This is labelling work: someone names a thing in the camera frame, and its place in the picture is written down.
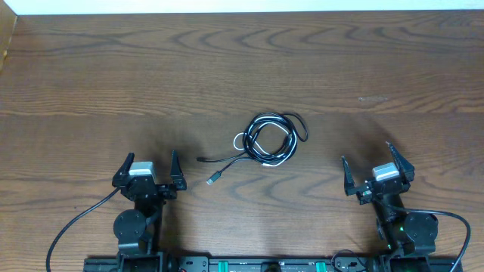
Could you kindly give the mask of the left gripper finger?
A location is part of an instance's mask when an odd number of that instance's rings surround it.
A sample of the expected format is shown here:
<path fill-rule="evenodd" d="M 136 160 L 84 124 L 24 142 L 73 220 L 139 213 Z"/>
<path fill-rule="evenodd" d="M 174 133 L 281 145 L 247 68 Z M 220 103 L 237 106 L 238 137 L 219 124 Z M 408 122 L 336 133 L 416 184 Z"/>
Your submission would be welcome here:
<path fill-rule="evenodd" d="M 170 178 L 176 190 L 187 190 L 187 182 L 179 164 L 179 157 L 175 150 L 172 151 Z"/>
<path fill-rule="evenodd" d="M 125 187 L 131 181 L 129 169 L 131 168 L 132 163 L 134 162 L 134 158 L 135 158 L 134 153 L 128 153 L 125 161 L 119 167 L 118 171 L 112 178 L 112 185 L 114 187 Z"/>

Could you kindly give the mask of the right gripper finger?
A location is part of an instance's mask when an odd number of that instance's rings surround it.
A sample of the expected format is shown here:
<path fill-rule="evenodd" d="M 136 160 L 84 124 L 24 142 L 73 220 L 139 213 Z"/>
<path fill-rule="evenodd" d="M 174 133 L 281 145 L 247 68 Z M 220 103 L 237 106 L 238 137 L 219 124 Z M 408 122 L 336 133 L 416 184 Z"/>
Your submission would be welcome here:
<path fill-rule="evenodd" d="M 406 181 L 412 182 L 414 180 L 415 167 L 404 156 L 400 154 L 400 152 L 394 147 L 392 143 L 387 142 L 387 146 L 389 148 L 393 161 L 396 164 L 396 168 L 399 170 L 399 173 L 405 176 Z"/>
<path fill-rule="evenodd" d="M 351 196 L 356 194 L 356 191 L 357 191 L 355 187 L 355 182 L 352 177 L 351 170 L 346 160 L 346 157 L 342 156 L 341 161 L 343 164 L 343 172 L 344 172 L 344 182 L 343 182 L 344 192 L 347 196 Z"/>

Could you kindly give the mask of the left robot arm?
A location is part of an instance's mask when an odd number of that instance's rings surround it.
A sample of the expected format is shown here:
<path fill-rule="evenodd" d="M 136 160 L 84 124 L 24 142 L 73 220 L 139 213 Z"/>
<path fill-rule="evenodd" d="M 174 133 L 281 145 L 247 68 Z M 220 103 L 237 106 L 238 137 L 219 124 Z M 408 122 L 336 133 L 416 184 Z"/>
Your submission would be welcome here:
<path fill-rule="evenodd" d="M 113 176 L 112 185 L 128 200 L 133 209 L 121 212 L 113 223 L 118 239 L 118 271 L 174 271 L 177 261 L 158 249 L 163 206 L 187 189 L 187 182 L 173 151 L 168 184 L 156 183 L 152 162 L 135 162 L 129 153 Z"/>

